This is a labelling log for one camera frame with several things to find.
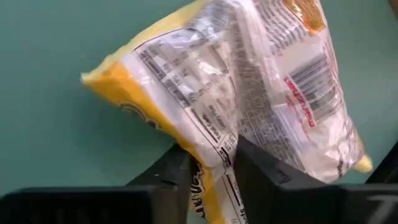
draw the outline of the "plastic bag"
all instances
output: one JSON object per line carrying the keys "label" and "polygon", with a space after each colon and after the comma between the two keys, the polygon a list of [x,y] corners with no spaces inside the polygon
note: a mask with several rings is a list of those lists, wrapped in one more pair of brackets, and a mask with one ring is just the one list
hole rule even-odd
{"label": "plastic bag", "polygon": [[371,168],[316,0],[195,1],[82,81],[197,159],[191,202],[210,223],[247,222],[232,168],[238,134],[324,182],[361,158]]}

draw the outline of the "crinkled plastic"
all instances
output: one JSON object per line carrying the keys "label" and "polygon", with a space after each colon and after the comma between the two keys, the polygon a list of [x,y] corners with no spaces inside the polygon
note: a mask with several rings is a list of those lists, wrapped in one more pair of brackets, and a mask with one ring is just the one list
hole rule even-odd
{"label": "crinkled plastic", "polygon": [[371,169],[317,0],[195,1],[82,80],[197,159],[191,202],[210,223],[247,222],[232,168],[238,134],[324,182],[358,161]]}

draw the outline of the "teal wall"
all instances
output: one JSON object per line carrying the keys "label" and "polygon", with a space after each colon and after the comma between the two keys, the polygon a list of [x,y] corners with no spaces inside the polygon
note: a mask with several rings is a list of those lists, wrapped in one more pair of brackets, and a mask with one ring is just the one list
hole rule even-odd
{"label": "teal wall", "polygon": [[[122,185],[173,144],[79,77],[188,2],[0,1],[0,194]],[[349,113],[377,165],[398,140],[398,19],[384,0],[322,3]],[[340,182],[367,177],[352,171]]]}

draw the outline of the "green surface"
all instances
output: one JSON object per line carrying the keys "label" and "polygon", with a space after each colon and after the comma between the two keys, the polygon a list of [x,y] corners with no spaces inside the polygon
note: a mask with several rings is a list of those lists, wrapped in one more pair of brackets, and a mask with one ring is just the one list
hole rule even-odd
{"label": "green surface", "polygon": [[[122,185],[173,144],[95,96],[79,77],[187,2],[0,1],[0,194]],[[398,20],[384,0],[323,6],[349,113],[379,164],[398,140]],[[367,177],[350,172],[341,181]]]}

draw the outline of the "black object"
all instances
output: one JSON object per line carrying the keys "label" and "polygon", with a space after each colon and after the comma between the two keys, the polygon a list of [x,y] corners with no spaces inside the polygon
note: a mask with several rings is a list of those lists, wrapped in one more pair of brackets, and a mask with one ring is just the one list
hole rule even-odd
{"label": "black object", "polygon": [[398,184],[398,142],[372,173],[366,183]]}
{"label": "black object", "polygon": [[174,146],[127,187],[20,190],[0,200],[0,223],[185,223],[193,164]]}
{"label": "black object", "polygon": [[[0,223],[185,223],[194,168],[174,146],[126,187],[11,193]],[[234,169],[250,224],[398,223],[398,185],[326,185],[244,138]]]}

